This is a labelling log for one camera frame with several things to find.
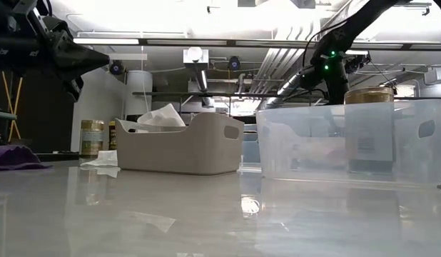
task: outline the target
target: purple cloth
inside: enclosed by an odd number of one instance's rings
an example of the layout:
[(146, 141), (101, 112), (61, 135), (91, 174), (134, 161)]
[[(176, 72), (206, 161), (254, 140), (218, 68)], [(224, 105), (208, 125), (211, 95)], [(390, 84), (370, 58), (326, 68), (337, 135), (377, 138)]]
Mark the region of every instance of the purple cloth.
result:
[(26, 146), (0, 146), (0, 171), (49, 168)]

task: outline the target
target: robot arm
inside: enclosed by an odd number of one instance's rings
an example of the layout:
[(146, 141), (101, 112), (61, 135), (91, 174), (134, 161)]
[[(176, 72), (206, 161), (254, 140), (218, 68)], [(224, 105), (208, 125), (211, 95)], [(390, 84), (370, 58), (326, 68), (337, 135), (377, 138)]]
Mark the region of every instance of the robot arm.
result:
[(75, 44), (65, 21), (41, 15), (50, 13), (42, 0), (0, 0), (0, 70), (51, 71), (77, 101), (81, 75), (109, 64), (109, 57)]
[[(355, 38), (371, 25), (380, 15), (396, 4), (411, 0), (370, 0), (356, 14), (347, 18), (338, 28), (328, 32), (318, 42), (310, 66), (303, 67), (301, 84), (313, 89), (325, 80), (329, 104), (343, 104), (349, 83), (343, 64), (343, 54), (352, 46)], [(441, 8), (441, 0), (434, 0)]]

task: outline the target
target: gold jar lid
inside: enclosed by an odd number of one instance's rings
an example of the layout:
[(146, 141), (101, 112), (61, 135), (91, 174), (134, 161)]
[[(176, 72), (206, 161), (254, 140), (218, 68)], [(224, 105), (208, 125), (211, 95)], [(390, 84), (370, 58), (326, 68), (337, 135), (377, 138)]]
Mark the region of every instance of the gold jar lid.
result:
[(82, 129), (101, 129), (103, 130), (103, 121), (97, 121), (97, 120), (82, 120), (81, 121), (81, 128)]
[(355, 89), (344, 95), (346, 104), (381, 103), (393, 101), (393, 90), (388, 87)]

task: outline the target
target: white table surface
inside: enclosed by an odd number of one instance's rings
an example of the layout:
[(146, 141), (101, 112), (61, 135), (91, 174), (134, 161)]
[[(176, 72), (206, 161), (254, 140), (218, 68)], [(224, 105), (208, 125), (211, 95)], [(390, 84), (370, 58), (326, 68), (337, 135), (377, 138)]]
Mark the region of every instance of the white table surface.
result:
[(61, 162), (0, 172), (4, 256), (441, 256), (441, 190)]

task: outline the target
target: white cylinder tank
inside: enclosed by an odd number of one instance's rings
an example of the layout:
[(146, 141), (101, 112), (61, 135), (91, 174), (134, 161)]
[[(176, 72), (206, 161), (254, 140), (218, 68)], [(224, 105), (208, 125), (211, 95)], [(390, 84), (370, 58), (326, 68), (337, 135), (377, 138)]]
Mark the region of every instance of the white cylinder tank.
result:
[(134, 96), (133, 92), (152, 92), (152, 74), (147, 71), (129, 71), (127, 73), (126, 113), (125, 115), (139, 115), (151, 111), (152, 96), (146, 100), (142, 96)]

